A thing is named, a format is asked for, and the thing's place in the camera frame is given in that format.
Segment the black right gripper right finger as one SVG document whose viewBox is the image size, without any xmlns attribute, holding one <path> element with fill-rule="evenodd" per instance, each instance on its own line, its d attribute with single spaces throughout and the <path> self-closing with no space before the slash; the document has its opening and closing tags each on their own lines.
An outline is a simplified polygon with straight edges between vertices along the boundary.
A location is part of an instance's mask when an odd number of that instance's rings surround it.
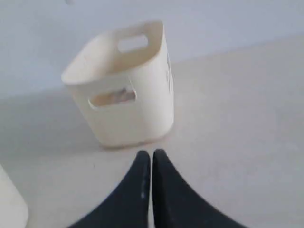
<svg viewBox="0 0 304 228">
<path fill-rule="evenodd" d="M 239 227 L 189 186 L 163 149 L 153 153 L 152 205 L 156 228 Z"/>
</svg>

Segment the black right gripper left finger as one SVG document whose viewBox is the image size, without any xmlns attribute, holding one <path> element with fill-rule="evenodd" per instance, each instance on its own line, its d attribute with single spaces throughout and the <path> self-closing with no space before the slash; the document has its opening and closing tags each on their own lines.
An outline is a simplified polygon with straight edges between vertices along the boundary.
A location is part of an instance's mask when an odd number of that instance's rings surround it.
<svg viewBox="0 0 304 228">
<path fill-rule="evenodd" d="M 71 228 L 147 228 L 150 198 L 150 156 L 138 151 L 118 186 Z"/>
</svg>

